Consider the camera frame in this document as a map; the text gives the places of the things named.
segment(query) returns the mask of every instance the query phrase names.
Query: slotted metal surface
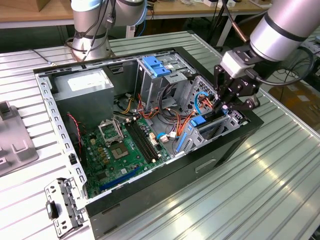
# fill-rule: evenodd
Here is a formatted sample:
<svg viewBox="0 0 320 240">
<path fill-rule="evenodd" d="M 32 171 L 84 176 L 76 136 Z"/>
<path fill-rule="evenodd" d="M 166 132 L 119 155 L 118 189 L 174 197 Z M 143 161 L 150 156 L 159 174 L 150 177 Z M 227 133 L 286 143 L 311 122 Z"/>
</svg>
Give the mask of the slotted metal surface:
<svg viewBox="0 0 320 240">
<path fill-rule="evenodd" d="M 212 72 L 219 55 L 187 32 L 111 41 L 116 55 L 183 46 Z M 57 64 L 65 47 L 39 50 Z M 56 239 L 44 186 L 67 177 L 32 69 L 48 65 L 30 51 L 0 54 L 0 101 L 15 105 L 39 160 L 0 178 L 1 239 Z M 320 224 L 320 138 L 266 93 L 255 113 L 264 125 L 213 172 L 106 236 L 125 239 L 308 239 Z M 85 225 L 68 240 L 93 239 Z"/>
</svg>

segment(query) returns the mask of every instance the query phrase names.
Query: robotic arm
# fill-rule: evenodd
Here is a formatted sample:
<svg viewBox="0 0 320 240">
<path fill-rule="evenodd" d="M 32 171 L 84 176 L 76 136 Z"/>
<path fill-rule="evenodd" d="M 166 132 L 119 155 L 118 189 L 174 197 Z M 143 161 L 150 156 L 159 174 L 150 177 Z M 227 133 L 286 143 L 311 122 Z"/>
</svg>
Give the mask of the robotic arm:
<svg viewBox="0 0 320 240">
<path fill-rule="evenodd" d="M 232 19 L 227 1 L 222 0 L 223 7 L 245 45 L 227 51 L 214 67 L 213 86 L 217 91 L 214 111 L 252 110 L 260 105 L 255 93 L 262 83 L 285 86 L 306 77 L 285 83 L 266 80 L 278 63 L 320 25 L 320 0 L 274 0 L 249 39 Z M 71 7 L 75 35 L 70 48 L 78 61 L 110 57 L 108 30 L 113 26 L 138 25 L 147 14 L 147 0 L 72 0 Z M 236 97 L 243 96 L 251 97 L 244 103 L 235 102 Z"/>
<path fill-rule="evenodd" d="M 147 0 L 72 0 L 75 35 L 72 54 L 77 61 L 110 57 L 108 30 L 142 23 Z"/>
<path fill-rule="evenodd" d="M 285 60 L 320 25 L 320 0 L 274 0 L 250 35 L 250 40 L 232 20 L 226 2 L 222 0 L 232 26 L 245 45 L 227 51 L 221 63 L 214 67 L 213 85 L 217 91 L 214 110 L 252 110 L 260 105 L 255 93 L 262 83 L 285 86 L 306 77 L 305 74 L 285 83 L 266 80 L 274 72 L 273 67 Z M 313 59 L 312 52 L 308 51 L 308 54 Z M 270 69 L 267 74 L 261 75 L 266 72 L 262 71 L 265 68 Z M 235 97 L 252 95 L 244 103 L 234 101 Z"/>
</svg>

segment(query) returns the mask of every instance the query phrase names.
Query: metal bracket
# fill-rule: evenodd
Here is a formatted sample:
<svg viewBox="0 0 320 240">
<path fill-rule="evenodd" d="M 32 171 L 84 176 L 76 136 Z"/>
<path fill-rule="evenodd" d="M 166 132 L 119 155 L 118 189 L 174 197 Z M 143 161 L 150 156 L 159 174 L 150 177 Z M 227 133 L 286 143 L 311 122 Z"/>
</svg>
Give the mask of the metal bracket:
<svg viewBox="0 0 320 240">
<path fill-rule="evenodd" d="M 85 221 L 85 210 L 77 209 L 75 191 L 78 189 L 73 178 L 58 178 L 44 188 L 46 210 L 59 239 L 82 227 Z"/>
<path fill-rule="evenodd" d="M 34 143 L 15 106 L 0 102 L 0 176 L 38 159 Z"/>
</svg>

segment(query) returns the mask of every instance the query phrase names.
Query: green circuit board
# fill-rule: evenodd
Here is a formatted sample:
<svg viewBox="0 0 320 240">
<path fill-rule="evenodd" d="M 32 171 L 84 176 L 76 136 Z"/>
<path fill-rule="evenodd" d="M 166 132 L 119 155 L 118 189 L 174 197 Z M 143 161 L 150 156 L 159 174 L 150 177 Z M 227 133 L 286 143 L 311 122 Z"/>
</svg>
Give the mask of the green circuit board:
<svg viewBox="0 0 320 240">
<path fill-rule="evenodd" d="M 152 133 L 152 130 L 143 118 L 136 122 L 140 128 L 143 128 L 143 132 Z M 86 190 L 89 198 L 99 195 L 101 187 L 107 183 L 118 180 L 130 173 L 132 174 L 131 178 L 135 177 L 170 159 L 170 155 L 160 145 L 159 149 L 155 147 L 153 149 L 161 157 L 156 162 L 148 163 L 138 149 L 133 137 L 127 131 L 124 123 L 121 124 L 121 132 L 123 134 L 123 141 L 114 142 L 110 146 L 106 146 L 98 127 L 95 131 L 82 136 L 84 142 L 83 150 L 86 152 L 86 164 L 83 164 L 82 167 L 87 177 Z M 113 127 L 108 126 L 103 129 L 103 133 L 105 137 L 110 138 L 115 136 L 116 131 Z"/>
</svg>

